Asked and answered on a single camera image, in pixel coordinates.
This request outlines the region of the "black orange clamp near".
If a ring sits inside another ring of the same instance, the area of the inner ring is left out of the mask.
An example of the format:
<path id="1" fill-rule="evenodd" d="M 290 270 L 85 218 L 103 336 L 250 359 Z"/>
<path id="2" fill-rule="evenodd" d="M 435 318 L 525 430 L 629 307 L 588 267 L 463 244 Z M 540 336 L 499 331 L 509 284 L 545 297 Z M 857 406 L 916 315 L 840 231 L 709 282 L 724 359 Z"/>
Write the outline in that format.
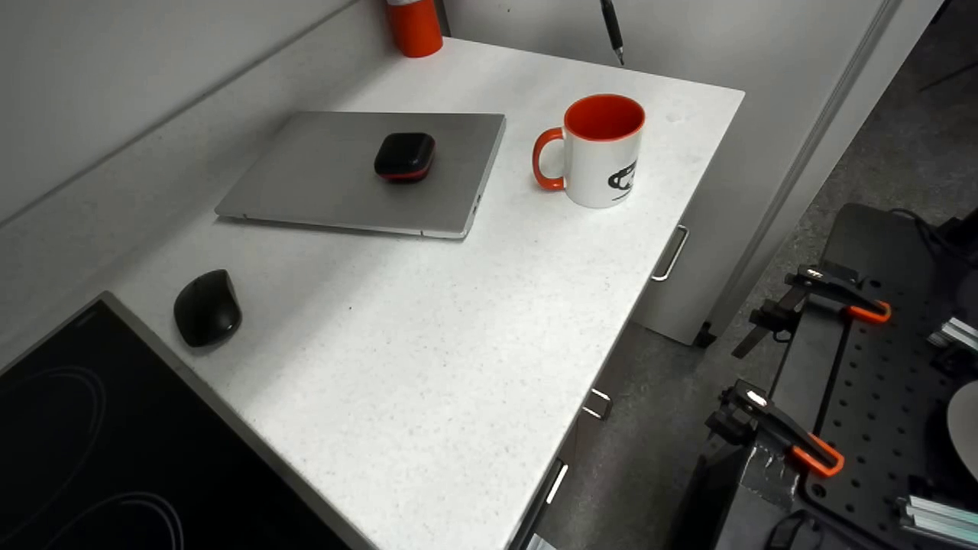
<path id="1" fill-rule="evenodd" d="M 801 427 L 759 386 L 742 378 L 719 395 L 719 411 L 706 420 L 706 427 L 729 444 L 750 444 L 768 433 L 780 444 L 791 469 L 816 473 L 820 481 L 836 481 L 847 464 L 840 450 Z"/>

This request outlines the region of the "black computer mouse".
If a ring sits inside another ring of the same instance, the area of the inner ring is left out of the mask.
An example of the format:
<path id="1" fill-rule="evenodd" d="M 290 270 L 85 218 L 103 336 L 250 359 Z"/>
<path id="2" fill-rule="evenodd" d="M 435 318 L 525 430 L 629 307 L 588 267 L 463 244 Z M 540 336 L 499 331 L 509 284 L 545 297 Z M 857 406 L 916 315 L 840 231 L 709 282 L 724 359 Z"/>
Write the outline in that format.
<path id="1" fill-rule="evenodd" d="M 227 270 L 205 271 L 177 293 L 174 328 L 189 349 L 227 341 L 241 328 L 241 307 Z"/>

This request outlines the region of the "wooden cabinet with drawer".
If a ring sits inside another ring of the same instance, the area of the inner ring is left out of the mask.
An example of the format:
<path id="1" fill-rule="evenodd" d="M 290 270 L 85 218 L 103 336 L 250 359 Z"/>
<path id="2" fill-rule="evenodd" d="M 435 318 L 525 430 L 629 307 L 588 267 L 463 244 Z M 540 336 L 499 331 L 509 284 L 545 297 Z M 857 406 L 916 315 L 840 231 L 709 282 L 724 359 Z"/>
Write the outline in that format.
<path id="1" fill-rule="evenodd" d="M 578 420 L 559 455 L 568 476 L 538 534 L 557 550 L 668 550 L 706 417 L 735 378 L 724 349 L 774 254 L 791 239 L 789 212 L 804 122 L 795 106 L 747 102 L 683 218 L 687 248 L 664 284 L 648 284 L 600 372 L 607 421 Z"/>

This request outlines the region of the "black induction cooktop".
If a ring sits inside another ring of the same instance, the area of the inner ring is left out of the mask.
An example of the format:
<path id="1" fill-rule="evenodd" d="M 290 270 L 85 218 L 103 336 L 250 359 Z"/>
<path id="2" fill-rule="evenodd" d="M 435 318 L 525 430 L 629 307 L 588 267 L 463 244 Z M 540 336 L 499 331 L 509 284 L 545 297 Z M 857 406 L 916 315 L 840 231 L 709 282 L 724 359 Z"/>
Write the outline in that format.
<path id="1" fill-rule="evenodd" d="M 350 550 L 111 293 L 0 375 L 0 550 Z"/>

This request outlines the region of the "black orange clamp far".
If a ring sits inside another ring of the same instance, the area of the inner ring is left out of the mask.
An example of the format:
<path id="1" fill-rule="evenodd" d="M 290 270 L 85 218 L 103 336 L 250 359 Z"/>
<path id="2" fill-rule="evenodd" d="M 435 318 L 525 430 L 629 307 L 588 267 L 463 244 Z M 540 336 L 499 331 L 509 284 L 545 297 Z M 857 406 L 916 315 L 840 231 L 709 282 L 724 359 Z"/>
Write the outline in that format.
<path id="1" fill-rule="evenodd" d="M 809 264 L 785 274 L 789 292 L 780 300 L 764 300 L 753 315 L 753 331 L 735 349 L 747 359 L 764 336 L 791 339 L 806 307 L 839 318 L 883 328 L 892 321 L 892 307 L 866 292 L 868 279 L 839 264 Z"/>

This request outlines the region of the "grey closed laptop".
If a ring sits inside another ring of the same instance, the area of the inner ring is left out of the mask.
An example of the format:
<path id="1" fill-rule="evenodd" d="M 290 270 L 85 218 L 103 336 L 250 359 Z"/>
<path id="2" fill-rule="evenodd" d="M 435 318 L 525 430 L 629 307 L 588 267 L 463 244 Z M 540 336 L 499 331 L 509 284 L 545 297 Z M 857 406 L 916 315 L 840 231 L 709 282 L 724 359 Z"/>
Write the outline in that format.
<path id="1" fill-rule="evenodd" d="M 394 136 L 435 141 L 415 182 L 377 170 Z M 502 136 L 502 114 L 297 114 L 218 218 L 464 241 Z"/>

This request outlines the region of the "black orange clamp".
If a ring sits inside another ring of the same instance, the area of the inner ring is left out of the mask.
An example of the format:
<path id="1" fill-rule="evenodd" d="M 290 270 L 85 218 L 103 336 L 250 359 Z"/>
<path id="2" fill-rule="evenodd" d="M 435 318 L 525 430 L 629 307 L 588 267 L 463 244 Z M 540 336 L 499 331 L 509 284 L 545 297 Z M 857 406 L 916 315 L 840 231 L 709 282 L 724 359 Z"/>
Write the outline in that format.
<path id="1" fill-rule="evenodd" d="M 816 473 L 820 481 L 836 481 L 847 464 L 840 450 L 801 427 L 759 386 L 742 378 L 719 395 L 719 411 L 706 420 L 706 427 L 729 444 L 750 444 L 768 433 L 780 444 L 791 469 Z"/>
<path id="2" fill-rule="evenodd" d="M 789 292 L 780 300 L 764 300 L 753 315 L 753 331 L 735 349 L 747 359 L 764 336 L 791 339 L 806 307 L 839 318 L 883 328 L 892 321 L 892 307 L 866 292 L 868 279 L 839 264 L 809 264 L 785 274 Z"/>

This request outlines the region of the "black perforated robot table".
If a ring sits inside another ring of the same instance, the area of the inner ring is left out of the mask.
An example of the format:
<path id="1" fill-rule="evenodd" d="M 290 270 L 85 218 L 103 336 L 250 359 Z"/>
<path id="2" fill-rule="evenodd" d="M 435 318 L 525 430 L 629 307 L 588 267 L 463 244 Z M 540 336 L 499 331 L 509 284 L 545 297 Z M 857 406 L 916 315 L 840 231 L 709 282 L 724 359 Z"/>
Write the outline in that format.
<path id="1" fill-rule="evenodd" d="M 976 550 L 976 476 L 950 404 L 976 386 L 976 219 L 851 205 L 816 264 L 868 279 L 883 328 L 806 307 L 776 378 L 759 386 L 844 453 L 801 473 L 768 433 L 697 464 L 678 550 Z"/>

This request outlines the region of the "white mug orange interior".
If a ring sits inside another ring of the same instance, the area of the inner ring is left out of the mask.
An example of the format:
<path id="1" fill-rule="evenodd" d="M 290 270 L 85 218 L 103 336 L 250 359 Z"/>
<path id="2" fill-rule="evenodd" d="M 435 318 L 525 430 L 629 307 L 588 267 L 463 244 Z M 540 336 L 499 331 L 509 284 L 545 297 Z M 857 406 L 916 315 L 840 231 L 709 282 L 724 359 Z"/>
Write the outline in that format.
<path id="1" fill-rule="evenodd" d="M 535 137 L 533 177 L 583 208 L 615 208 L 637 184 L 646 106 L 627 94 L 578 98 L 557 130 Z"/>

